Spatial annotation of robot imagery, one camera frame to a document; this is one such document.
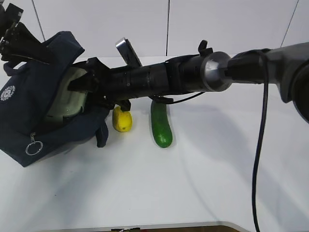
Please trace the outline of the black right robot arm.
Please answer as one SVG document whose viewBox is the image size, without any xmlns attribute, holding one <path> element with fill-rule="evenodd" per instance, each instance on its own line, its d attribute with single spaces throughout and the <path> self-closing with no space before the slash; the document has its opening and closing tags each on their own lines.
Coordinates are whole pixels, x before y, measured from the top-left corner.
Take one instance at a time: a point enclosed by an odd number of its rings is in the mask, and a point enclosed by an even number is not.
<svg viewBox="0 0 309 232">
<path fill-rule="evenodd" d="M 137 62 L 109 68 L 97 58 L 76 64 L 85 74 L 71 81 L 70 91 L 92 95 L 93 103 L 129 109 L 130 99 L 149 97 L 173 103 L 171 96 L 222 92 L 232 84 L 273 84 L 281 100 L 292 102 L 304 120 L 309 118 L 309 44 L 254 49 L 231 57 L 213 51 L 202 41 L 198 53 L 140 66 Z"/>
</svg>

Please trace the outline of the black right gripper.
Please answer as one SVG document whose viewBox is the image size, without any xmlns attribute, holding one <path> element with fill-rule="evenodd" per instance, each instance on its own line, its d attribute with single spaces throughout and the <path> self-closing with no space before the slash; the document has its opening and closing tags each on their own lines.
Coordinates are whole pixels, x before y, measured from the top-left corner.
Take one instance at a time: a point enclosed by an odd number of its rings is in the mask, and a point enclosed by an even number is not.
<svg viewBox="0 0 309 232">
<path fill-rule="evenodd" d="M 68 90 L 91 92 L 92 102 L 105 108 L 111 109 L 117 104 L 122 110 L 129 111 L 130 100 L 142 97 L 157 103 L 174 103 L 172 98 L 166 97 L 172 94 L 167 63 L 109 68 L 98 58 L 90 58 L 72 64 L 72 69 L 73 75 L 88 74 L 89 79 L 71 81 Z"/>
</svg>

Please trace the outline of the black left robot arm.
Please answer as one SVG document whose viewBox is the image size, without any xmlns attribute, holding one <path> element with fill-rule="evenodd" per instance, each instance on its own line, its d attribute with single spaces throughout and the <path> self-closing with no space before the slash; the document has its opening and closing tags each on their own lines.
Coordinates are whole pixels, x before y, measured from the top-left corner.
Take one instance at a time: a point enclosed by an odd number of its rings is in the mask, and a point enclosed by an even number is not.
<svg viewBox="0 0 309 232">
<path fill-rule="evenodd" d="M 54 63 L 55 54 L 21 22 L 23 12 L 23 9 L 11 3 L 4 8 L 3 1 L 0 2 L 1 60 L 16 64 L 30 60 Z"/>
</svg>

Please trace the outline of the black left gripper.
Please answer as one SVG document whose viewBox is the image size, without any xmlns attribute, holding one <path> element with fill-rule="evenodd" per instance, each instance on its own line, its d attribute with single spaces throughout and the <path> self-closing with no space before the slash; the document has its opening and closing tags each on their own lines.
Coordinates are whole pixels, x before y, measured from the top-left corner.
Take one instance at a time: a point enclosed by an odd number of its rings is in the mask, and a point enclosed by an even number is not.
<svg viewBox="0 0 309 232">
<path fill-rule="evenodd" d="M 37 40 L 20 22 L 24 10 L 9 3 L 7 8 L 0 4 L 0 55 L 3 61 L 38 61 L 51 64 L 54 53 Z M 14 46 L 9 46 L 14 34 Z"/>
</svg>

